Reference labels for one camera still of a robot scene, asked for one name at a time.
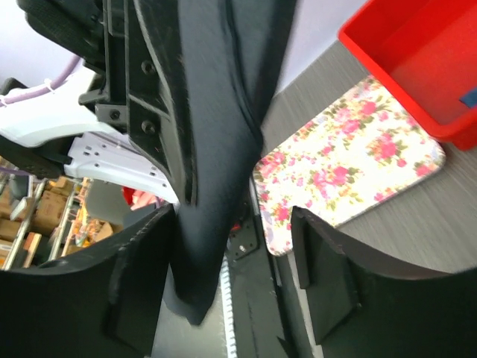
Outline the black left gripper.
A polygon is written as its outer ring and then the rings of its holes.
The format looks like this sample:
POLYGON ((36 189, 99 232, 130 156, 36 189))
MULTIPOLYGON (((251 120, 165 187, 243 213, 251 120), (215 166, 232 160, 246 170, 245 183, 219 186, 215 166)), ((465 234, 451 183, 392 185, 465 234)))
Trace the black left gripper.
POLYGON ((40 35, 84 60, 95 75, 80 106, 119 133, 195 204, 195 146, 178 1, 18 1, 40 35))

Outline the dark navy paper napkin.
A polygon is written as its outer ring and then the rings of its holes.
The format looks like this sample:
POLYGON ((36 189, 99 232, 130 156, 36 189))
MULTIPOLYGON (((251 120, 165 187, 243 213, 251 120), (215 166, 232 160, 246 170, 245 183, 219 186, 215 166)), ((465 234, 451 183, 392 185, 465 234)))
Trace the dark navy paper napkin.
POLYGON ((215 298, 227 238, 263 148, 294 1, 182 1, 198 196, 177 211, 168 308, 190 324, 215 298))

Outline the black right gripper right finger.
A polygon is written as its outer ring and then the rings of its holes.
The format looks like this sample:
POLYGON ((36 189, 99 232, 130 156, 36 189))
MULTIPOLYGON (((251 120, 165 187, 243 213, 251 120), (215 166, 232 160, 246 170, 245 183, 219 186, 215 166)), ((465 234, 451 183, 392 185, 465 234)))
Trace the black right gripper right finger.
POLYGON ((392 257, 294 207, 291 234, 315 342, 325 357, 474 357, 476 270, 392 257))

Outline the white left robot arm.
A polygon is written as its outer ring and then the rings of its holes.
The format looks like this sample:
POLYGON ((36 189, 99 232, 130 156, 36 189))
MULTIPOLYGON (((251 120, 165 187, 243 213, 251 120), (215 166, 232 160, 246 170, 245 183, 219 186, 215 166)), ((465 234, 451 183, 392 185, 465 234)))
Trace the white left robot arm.
POLYGON ((177 1, 19 1, 70 51, 56 80, 1 90, 1 153, 40 179, 111 180, 194 204, 197 169, 177 1))

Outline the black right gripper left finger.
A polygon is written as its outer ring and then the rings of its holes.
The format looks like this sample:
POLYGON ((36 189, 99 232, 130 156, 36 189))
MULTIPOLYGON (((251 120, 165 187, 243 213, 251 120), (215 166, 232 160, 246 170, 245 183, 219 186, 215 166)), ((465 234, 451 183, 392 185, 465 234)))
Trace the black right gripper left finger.
POLYGON ((154 346, 172 206, 35 268, 1 273, 3 357, 147 357, 154 346))

